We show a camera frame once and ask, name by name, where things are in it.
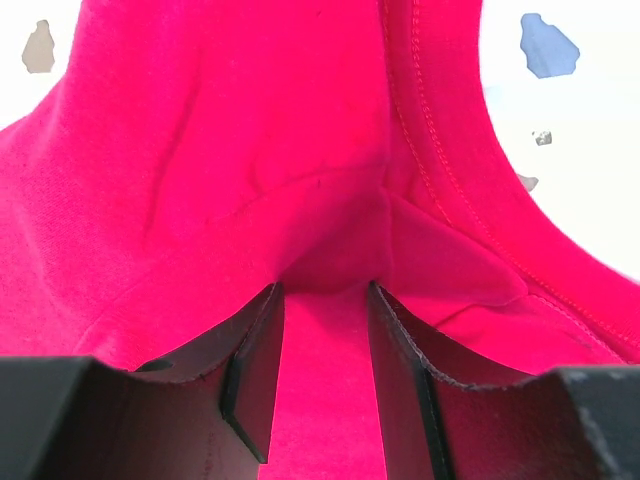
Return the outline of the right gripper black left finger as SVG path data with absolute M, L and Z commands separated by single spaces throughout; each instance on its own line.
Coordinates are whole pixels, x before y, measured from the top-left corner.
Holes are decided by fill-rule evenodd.
M 1 361 L 5 479 L 254 479 L 268 460 L 280 284 L 133 372 L 91 357 Z

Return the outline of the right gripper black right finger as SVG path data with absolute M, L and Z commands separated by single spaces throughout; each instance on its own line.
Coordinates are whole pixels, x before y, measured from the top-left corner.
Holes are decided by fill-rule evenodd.
M 639 370 L 508 368 L 377 284 L 368 336 L 391 479 L 635 479 Z

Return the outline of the red t shirt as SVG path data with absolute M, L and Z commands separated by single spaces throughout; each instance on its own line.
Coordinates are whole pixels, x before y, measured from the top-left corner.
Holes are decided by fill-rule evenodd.
M 378 281 L 527 373 L 635 364 L 639 288 L 540 211 L 478 1 L 86 1 L 1 133 L 1 351 L 133 369 L 287 293 L 266 479 L 382 479 Z

